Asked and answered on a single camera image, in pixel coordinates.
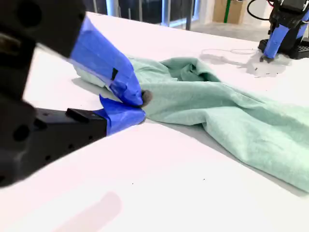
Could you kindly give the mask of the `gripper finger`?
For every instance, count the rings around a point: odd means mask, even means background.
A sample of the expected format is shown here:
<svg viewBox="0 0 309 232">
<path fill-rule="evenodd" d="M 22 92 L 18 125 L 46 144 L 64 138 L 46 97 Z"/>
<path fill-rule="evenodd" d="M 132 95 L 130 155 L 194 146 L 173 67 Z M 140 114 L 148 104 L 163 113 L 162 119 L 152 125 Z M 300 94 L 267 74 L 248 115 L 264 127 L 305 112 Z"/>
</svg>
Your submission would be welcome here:
<svg viewBox="0 0 309 232">
<path fill-rule="evenodd" d="M 269 39 L 261 40 L 259 43 L 259 50 L 263 53 L 260 62 L 266 61 L 270 63 L 274 60 L 281 43 L 290 30 L 291 28 L 279 23 L 272 22 L 270 24 Z"/>
<path fill-rule="evenodd" d="M 9 179 L 23 180 L 46 165 L 99 139 L 140 124 L 145 112 L 100 97 L 102 109 L 34 108 L 9 99 Z"/>
<path fill-rule="evenodd" d="M 299 39 L 302 39 L 302 38 L 303 38 L 308 23 L 309 23 L 309 20 L 308 20 L 308 19 L 307 19 L 307 20 L 303 20 L 303 21 L 301 22 L 300 28 L 299 28 L 299 31 L 298 31 L 298 38 L 299 38 Z"/>
<path fill-rule="evenodd" d="M 152 99 L 129 59 L 86 16 L 81 0 L 1 1 L 0 88 L 11 98 L 23 97 L 38 44 L 101 79 L 125 104 L 143 107 Z"/>
</svg>

